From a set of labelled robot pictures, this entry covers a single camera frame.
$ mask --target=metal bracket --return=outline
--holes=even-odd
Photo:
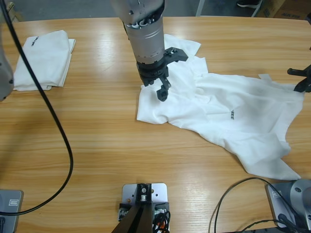
[[[112,233],[151,233],[155,216],[164,209],[170,210],[164,183],[126,184],[119,208],[120,223]]]

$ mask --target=black clamp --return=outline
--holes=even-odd
[[[187,61],[188,56],[181,49],[169,48],[165,50],[164,56],[160,61],[153,64],[137,63],[138,71],[141,80],[145,86],[154,84],[156,79],[162,82],[161,89],[156,92],[157,98],[160,101],[165,101],[169,94],[170,82],[167,80],[169,76],[169,69],[167,65],[172,62]]]
[[[290,68],[288,69],[287,73],[290,75],[306,77],[304,80],[297,84],[294,91],[311,92],[311,65],[304,70]]]

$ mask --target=shoe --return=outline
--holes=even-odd
[[[239,7],[248,7],[256,9],[261,3],[261,0],[239,0],[237,5]]]

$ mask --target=folded cloth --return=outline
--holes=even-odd
[[[285,135],[302,109],[304,94],[294,92],[293,85],[271,81],[267,75],[256,79],[208,73],[205,58],[194,56],[196,42],[170,35],[165,35],[165,42],[167,47],[183,49],[189,59],[169,64],[172,87],[165,102],[156,96],[160,80],[141,86],[137,120],[169,122],[195,131],[235,154],[248,173],[299,179],[281,158],[291,150]]]
[[[43,90],[64,86],[74,45],[75,40],[68,39],[63,30],[27,38],[23,50]],[[14,87],[18,91],[37,90],[21,57],[14,73]]]

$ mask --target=cardboard box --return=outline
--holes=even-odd
[[[256,17],[306,19],[311,0],[264,0]]]

